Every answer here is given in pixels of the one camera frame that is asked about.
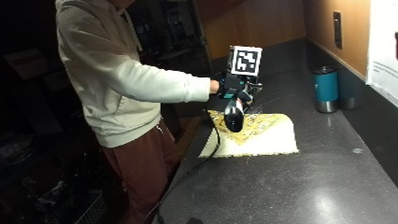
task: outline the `yellow patterned cloth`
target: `yellow patterned cloth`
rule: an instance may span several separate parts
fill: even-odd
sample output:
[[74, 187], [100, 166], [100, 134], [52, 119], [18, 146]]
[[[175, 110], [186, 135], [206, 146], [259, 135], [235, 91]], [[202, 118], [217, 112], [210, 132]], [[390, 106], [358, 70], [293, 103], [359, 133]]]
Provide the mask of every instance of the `yellow patterned cloth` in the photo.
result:
[[[219, 147], [214, 157], [242, 157], [298, 153], [294, 139], [294, 124], [283, 114], [247, 114], [239, 133], [225, 126], [223, 114], [210, 110], [210, 117], [218, 129]], [[199, 153], [205, 158], [211, 155], [218, 142], [213, 130]]]
[[279, 117], [277, 114], [245, 114], [243, 127], [238, 133], [233, 133], [225, 126], [223, 113], [209, 110], [211, 120], [219, 132], [226, 133], [227, 138], [242, 145], [250, 138], [259, 135], [273, 125]]

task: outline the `black cable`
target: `black cable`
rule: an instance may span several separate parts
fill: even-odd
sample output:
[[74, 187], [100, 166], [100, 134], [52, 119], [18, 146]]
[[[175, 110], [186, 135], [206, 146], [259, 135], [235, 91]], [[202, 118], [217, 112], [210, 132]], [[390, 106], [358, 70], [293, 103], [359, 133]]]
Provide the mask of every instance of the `black cable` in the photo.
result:
[[152, 208], [152, 210], [149, 211], [149, 213], [146, 214], [145, 216], [145, 221], [144, 223], [146, 223], [146, 219], [148, 217], [150, 216], [150, 214], [154, 212], [156, 209], [158, 209], [158, 212], [157, 212], [157, 215], [158, 215], [158, 222], [160, 224], [165, 224], [164, 222], [164, 218], [161, 216], [161, 205], [166, 199], [166, 197], [169, 196], [169, 194], [172, 193], [172, 191], [175, 189], [175, 187], [178, 186], [178, 184], [191, 175], [191, 173], [194, 173], [197, 171], [197, 169], [209, 161], [213, 159], [214, 157], [214, 154], [217, 153], [218, 151], [218, 147], [219, 147], [219, 133], [218, 133], [218, 129], [215, 127], [215, 124], [213, 122], [213, 119], [211, 119], [211, 116], [209, 114], [209, 110], [207, 110], [207, 107], [206, 105], [203, 106], [203, 110], [205, 110], [205, 113], [206, 113], [206, 116], [207, 118], [210, 119], [211, 121], [211, 124], [213, 124], [213, 128], [215, 129], [215, 133], [217, 133], [217, 145], [215, 145], [215, 148], [210, 154], [210, 156], [206, 158], [205, 161], [199, 162], [177, 180], [175, 180], [175, 183], [174, 185], [169, 188], [169, 190], [164, 193], [162, 197], [161, 197], [161, 200], [158, 201], [158, 203], [156, 204], [156, 206]]

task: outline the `cloth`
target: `cloth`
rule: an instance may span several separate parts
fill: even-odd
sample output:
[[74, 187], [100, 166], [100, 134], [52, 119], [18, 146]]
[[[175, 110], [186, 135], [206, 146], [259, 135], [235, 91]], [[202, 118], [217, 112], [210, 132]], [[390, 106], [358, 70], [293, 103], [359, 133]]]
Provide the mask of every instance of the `cloth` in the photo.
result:
[[57, 0], [56, 8], [61, 60], [104, 147], [130, 142], [158, 124], [160, 103], [207, 101], [207, 77], [140, 63], [124, 9], [106, 0]]
[[[282, 114], [246, 114], [239, 133], [227, 130], [223, 114], [210, 110], [210, 117], [219, 134], [219, 147], [214, 157], [242, 157], [298, 153], [294, 124]], [[209, 157], [217, 145], [213, 130], [199, 157]]]
[[130, 223], [142, 224], [166, 191], [179, 164], [173, 137], [164, 122], [134, 141], [105, 148], [104, 154], [124, 181]]

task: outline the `beige wall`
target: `beige wall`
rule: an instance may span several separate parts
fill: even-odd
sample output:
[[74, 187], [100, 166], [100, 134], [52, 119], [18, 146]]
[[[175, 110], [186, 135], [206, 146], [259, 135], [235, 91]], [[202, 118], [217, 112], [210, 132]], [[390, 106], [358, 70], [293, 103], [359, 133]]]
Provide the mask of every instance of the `beige wall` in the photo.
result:
[[[302, 0], [307, 38], [361, 76], [366, 75], [370, 0]], [[341, 11], [343, 48], [334, 45], [333, 12]]]

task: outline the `electrical outlet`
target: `electrical outlet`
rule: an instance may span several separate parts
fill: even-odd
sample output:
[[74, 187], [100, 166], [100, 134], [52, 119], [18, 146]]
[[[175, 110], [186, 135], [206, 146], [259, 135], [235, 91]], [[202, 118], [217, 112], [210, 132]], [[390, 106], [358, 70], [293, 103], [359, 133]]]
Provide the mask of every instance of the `electrical outlet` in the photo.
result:
[[343, 40], [341, 35], [341, 12], [333, 12], [333, 27], [334, 27], [334, 45], [338, 48], [343, 48]]

